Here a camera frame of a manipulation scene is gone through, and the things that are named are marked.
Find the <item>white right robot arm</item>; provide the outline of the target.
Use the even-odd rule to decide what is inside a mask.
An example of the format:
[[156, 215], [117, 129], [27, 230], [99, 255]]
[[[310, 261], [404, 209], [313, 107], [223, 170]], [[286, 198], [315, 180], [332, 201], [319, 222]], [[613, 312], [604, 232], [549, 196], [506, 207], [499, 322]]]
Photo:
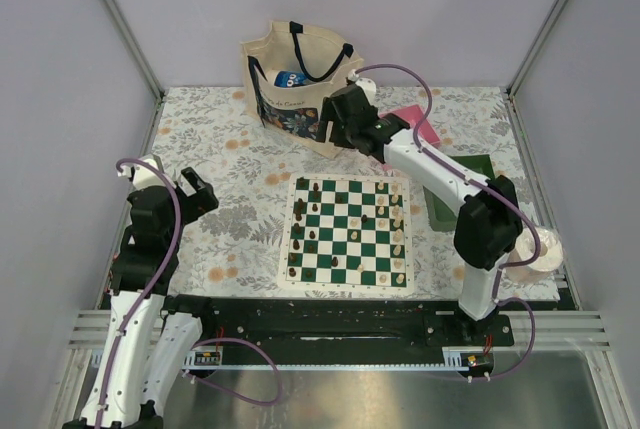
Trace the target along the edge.
[[464, 313], [455, 332], [475, 345], [491, 331], [488, 318], [497, 306], [498, 267], [523, 230], [514, 184], [500, 176], [485, 178], [422, 142], [401, 117], [383, 116], [360, 86], [350, 84], [323, 100], [317, 140], [355, 149], [413, 178], [456, 214], [454, 248], [465, 262]]

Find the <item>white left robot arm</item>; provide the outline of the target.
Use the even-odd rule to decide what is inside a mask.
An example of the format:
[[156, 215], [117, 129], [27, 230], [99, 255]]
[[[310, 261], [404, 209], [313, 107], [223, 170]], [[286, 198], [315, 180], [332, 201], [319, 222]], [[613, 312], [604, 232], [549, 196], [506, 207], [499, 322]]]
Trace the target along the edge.
[[187, 194], [149, 154], [116, 170], [133, 186], [130, 223], [113, 261], [102, 359], [80, 415], [69, 428], [160, 428], [170, 390], [192, 345], [216, 335], [208, 304], [168, 295], [184, 228], [219, 206], [211, 184], [187, 167]]

